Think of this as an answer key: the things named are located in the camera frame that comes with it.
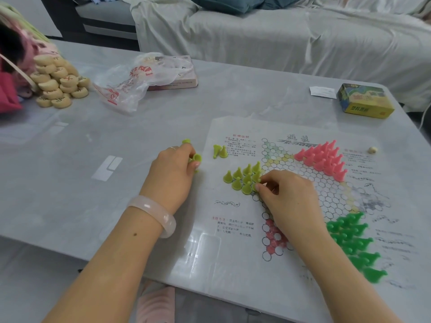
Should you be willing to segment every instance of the box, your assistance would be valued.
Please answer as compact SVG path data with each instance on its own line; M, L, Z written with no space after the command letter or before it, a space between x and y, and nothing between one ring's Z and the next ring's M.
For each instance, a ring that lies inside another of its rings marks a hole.
M394 111L385 91L379 87L342 84L338 99L345 113L385 119Z
M185 59L190 62L191 58L189 55L183 55L179 56L180 59ZM160 61L163 59L163 57L156 57L157 61ZM162 89L179 89L179 88L192 88L197 86L197 76L194 72L194 68L191 72L185 74L184 76L178 76L177 79L175 79L172 83L169 85L163 85L163 86L150 86L148 87L148 90L162 90Z

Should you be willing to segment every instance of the teal pillow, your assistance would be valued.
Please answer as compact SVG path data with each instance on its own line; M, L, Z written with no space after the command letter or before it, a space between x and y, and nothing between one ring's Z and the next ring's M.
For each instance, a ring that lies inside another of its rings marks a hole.
M257 8L265 0L192 0L206 10L218 11L230 15L243 15Z

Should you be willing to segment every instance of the game board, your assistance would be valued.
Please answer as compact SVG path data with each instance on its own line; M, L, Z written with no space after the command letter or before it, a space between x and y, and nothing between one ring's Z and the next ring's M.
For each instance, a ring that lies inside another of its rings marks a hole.
M348 173L344 182L294 159L302 148L337 140ZM213 145L225 145L227 158L214 159ZM376 154L367 150L375 146ZM363 212L367 251L379 252L376 270L385 270L375 288L409 322L426 321L429 300L430 239L402 182L391 171L384 148L367 136L238 117L214 119L191 192L194 228L211 240L206 273L208 294L289 320L330 322L313 276L272 220L259 195L244 195L223 181L261 161L262 173L290 170L314 182L326 222Z

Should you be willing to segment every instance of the yellow box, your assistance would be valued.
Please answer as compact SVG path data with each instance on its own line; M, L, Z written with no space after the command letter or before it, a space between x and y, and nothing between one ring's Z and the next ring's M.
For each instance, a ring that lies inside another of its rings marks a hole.
M379 87L342 84L338 98L345 113L386 119L394 111L385 91Z

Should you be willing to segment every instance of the pile of wooden discs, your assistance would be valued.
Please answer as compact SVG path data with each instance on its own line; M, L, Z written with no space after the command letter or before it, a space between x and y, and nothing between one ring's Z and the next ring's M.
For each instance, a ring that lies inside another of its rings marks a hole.
M31 74L30 78L43 91L36 100L40 107L63 109L72 104L71 97L88 95L90 80L80 76L69 61L53 55L36 55L34 60L37 72Z

